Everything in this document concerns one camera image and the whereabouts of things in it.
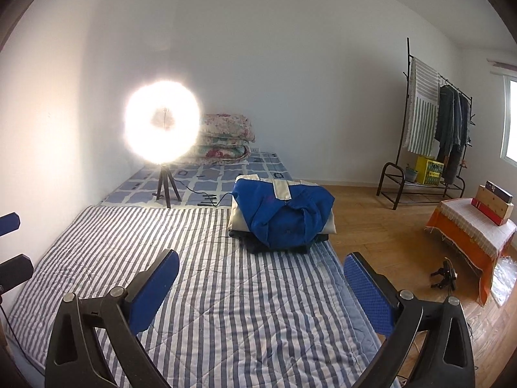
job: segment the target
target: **metal rack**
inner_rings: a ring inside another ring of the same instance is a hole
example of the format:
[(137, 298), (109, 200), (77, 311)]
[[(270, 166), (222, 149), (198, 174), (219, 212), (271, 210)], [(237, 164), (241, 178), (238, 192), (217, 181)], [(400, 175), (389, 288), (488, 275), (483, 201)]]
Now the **metal rack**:
[[(408, 38), (407, 39), (407, 73), (404, 73), (404, 75), (406, 76), (406, 81), (407, 81), (406, 105), (405, 105), (405, 108), (404, 108), (404, 121), (402, 123), (402, 131), (400, 133), (399, 150), (396, 153), (396, 161), (395, 161), (395, 163), (387, 162), (384, 165), (383, 171), (381, 173), (381, 179), (379, 180), (379, 187), (377, 188), (377, 195), (381, 195), (382, 194), (384, 197), (386, 197), (393, 204), (393, 210), (396, 210), (396, 208), (398, 207), (398, 205), (400, 203), (402, 203), (402, 204), (436, 204), (436, 203), (439, 203), (440, 201), (442, 201), (443, 199), (455, 198), (455, 197), (451, 196), (448, 193), (449, 191), (460, 191), (461, 193), (459, 194), (459, 197), (460, 198), (463, 197), (463, 193), (465, 192), (465, 180), (460, 175), (461, 175), (462, 169), (464, 168), (464, 166), (463, 166), (464, 162), (463, 161), (465, 160), (465, 154), (467, 152), (467, 146), (471, 146), (470, 142), (467, 142), (467, 145), (465, 146), (465, 149), (463, 150), (462, 161), (459, 164), (459, 171), (458, 171), (458, 174), (457, 174), (456, 178), (461, 182), (461, 186), (457, 185), (456, 183), (447, 184), (444, 181), (441, 181), (440, 184), (438, 184), (438, 185), (425, 185), (425, 184), (418, 184), (417, 182), (407, 182), (406, 181), (404, 169), (402, 169), (399, 166), (399, 160), (400, 160), (400, 152), (402, 150), (402, 141), (404, 140), (404, 131), (405, 131), (405, 128), (406, 128), (407, 103), (408, 103), (408, 100), (409, 100), (409, 71), (410, 71), (411, 59), (412, 58), (413, 58), (413, 55), (411, 55), (411, 53), (409, 51), (409, 38)], [(460, 89), (458, 89), (458, 87), (456, 87), (454, 84), (452, 84), (448, 79), (446, 79), (442, 75), (440, 75), (440, 77), (441, 77), (441, 79), (444, 82), (446, 82), (448, 85), (453, 87), (459, 93), (464, 95), (464, 97), (466, 97), (470, 101), (470, 112), (471, 112), (471, 114), (470, 114), (470, 124), (471, 125), (476, 125), (476, 124), (474, 124), (472, 122), (472, 118), (475, 116), (475, 114), (472, 115), (472, 97), (467, 96), (464, 92), (462, 92)], [(386, 169), (388, 167), (392, 167), (394, 169), (397, 169), (400, 172), (400, 175), (395, 174), (395, 173), (386, 173)], [(388, 179), (392, 180), (393, 182), (396, 182), (399, 185), (399, 189), (396, 190), (396, 191), (386, 191), (386, 190), (383, 190), (383, 182), (384, 182), (384, 178), (385, 177), (387, 177)], [(426, 188), (427, 192), (404, 192), (404, 187), (405, 186), (417, 187), (417, 188), (421, 188), (421, 189)], [(429, 190), (440, 190), (440, 192), (429, 192)], [(395, 199), (390, 197), (390, 195), (392, 195), (392, 194), (396, 194)], [(402, 195), (409, 195), (409, 196), (420, 195), (420, 196), (425, 196), (426, 200), (422, 200), (422, 201), (415, 201), (415, 200), (407, 200), (406, 201), (406, 200), (402, 200), (401, 201)]]

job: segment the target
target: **potted plant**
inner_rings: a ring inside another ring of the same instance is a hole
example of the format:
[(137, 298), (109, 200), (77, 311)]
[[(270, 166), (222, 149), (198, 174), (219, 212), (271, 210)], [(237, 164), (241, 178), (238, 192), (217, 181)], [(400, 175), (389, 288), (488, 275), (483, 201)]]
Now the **potted plant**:
[(418, 171), (415, 171), (409, 163), (406, 165), (406, 172), (404, 173), (404, 178), (408, 182), (415, 182), (418, 176)]

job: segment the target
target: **window frame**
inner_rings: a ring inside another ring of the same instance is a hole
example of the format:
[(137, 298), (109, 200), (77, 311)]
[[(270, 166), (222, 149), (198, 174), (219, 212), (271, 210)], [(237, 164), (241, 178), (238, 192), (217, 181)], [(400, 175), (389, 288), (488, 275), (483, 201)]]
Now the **window frame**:
[(509, 158), (507, 156), (511, 123), (510, 86), (512, 81), (517, 83), (517, 77), (504, 75), (503, 79), (505, 82), (505, 129), (502, 135), (501, 159), (507, 161), (512, 166), (517, 167), (517, 160), (513, 160), (512, 158)]

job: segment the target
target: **metal screw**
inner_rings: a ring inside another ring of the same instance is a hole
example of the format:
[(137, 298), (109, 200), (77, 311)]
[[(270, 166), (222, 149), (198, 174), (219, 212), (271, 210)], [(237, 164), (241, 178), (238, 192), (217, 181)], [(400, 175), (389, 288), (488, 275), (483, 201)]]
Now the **metal screw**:
[(67, 293), (65, 296), (63, 296), (63, 302), (70, 303), (76, 298), (76, 296), (73, 293)]
[(449, 303), (453, 306), (458, 306), (459, 299), (457, 297), (451, 296), (451, 297), (449, 297)]
[(113, 289), (110, 290), (110, 295), (112, 295), (112, 297), (122, 296), (123, 293), (124, 293), (124, 288), (120, 287), (120, 286), (113, 287)]
[(400, 297), (405, 300), (411, 300), (414, 298), (413, 294), (409, 290), (402, 290), (400, 292)]

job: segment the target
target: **orange tablecloth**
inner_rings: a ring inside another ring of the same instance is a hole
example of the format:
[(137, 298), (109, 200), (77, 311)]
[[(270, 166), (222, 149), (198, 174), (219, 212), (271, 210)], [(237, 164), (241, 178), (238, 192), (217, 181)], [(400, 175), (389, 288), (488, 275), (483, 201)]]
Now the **orange tablecloth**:
[[(494, 268), (497, 263), (497, 258), (492, 259), (487, 255), (483, 249), (474, 242), (469, 235), (461, 230), (456, 223), (445, 217), (439, 207), (433, 212), (433, 215), (427, 222), (427, 228), (438, 229), (442, 235), (451, 240), (456, 247), (465, 254), (471, 264), (481, 271), (481, 278), (479, 279), (479, 302), (485, 305), (490, 290), (492, 289), (492, 278)], [(500, 256), (508, 256), (508, 247), (512, 240), (506, 242), (505, 247), (500, 253)]]

